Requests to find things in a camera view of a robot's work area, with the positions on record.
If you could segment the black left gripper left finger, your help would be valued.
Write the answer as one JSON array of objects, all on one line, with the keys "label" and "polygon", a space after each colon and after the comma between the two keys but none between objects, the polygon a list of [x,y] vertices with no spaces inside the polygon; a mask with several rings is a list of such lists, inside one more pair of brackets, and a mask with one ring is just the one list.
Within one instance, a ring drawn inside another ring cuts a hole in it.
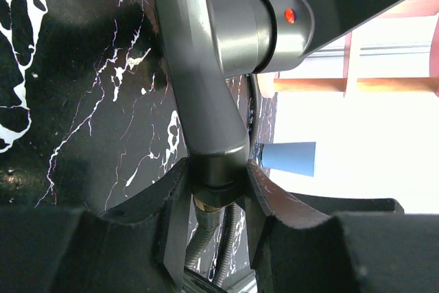
[{"label": "black left gripper left finger", "polygon": [[95,215],[73,207],[1,209],[2,292],[178,292],[190,192],[187,160]]}]

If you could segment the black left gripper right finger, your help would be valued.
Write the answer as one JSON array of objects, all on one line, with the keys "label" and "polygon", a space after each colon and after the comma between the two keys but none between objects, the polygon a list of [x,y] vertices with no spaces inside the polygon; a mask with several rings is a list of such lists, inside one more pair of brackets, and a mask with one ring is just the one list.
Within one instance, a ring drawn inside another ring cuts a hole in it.
[{"label": "black left gripper right finger", "polygon": [[260,292],[437,292],[438,216],[327,215],[247,166],[250,266]]}]

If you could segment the dark grey faucet mixer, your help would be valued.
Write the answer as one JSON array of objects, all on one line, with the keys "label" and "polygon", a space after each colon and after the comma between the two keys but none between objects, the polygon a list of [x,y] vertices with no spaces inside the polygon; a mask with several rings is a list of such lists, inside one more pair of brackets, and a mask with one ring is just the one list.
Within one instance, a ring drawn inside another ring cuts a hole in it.
[{"label": "dark grey faucet mixer", "polygon": [[403,0],[154,0],[193,195],[244,190],[250,143],[226,79],[284,71]]}]

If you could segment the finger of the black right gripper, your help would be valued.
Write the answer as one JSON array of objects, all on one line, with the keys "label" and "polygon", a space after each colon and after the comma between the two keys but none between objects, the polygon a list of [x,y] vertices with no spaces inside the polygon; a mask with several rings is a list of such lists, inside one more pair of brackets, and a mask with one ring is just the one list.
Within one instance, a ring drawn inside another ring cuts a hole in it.
[{"label": "finger of the black right gripper", "polygon": [[337,212],[386,213],[404,215],[401,204],[393,198],[335,198],[288,193],[300,214],[329,216]]}]

